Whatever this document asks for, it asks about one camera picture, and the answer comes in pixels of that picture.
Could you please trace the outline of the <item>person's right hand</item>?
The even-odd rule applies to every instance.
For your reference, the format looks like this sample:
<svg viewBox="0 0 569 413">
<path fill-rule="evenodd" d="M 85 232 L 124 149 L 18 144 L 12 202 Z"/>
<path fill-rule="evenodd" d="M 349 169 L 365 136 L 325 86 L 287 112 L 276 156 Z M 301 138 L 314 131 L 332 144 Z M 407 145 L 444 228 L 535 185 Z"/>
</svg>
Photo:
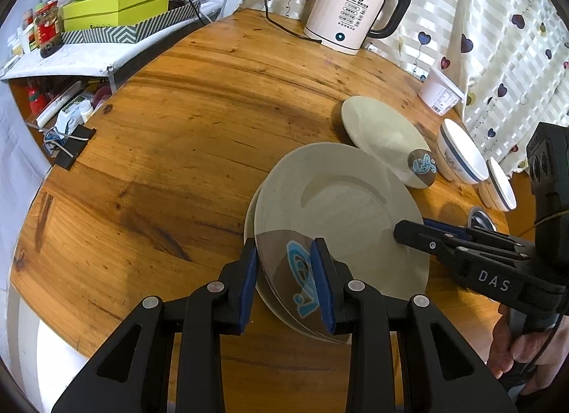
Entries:
<svg viewBox="0 0 569 413">
<path fill-rule="evenodd" d="M 507 315 L 503 314 L 493 330 L 487 366 L 496 378 L 509 372 L 515 362 L 530 362 L 546 343 L 550 332 L 531 333 L 512 341 Z M 522 395 L 533 394 L 549 387 L 557 376 L 568 355 L 568 316 L 561 321 L 557 333 L 547 349 L 536 361 L 536 371 L 527 382 Z"/>
</svg>

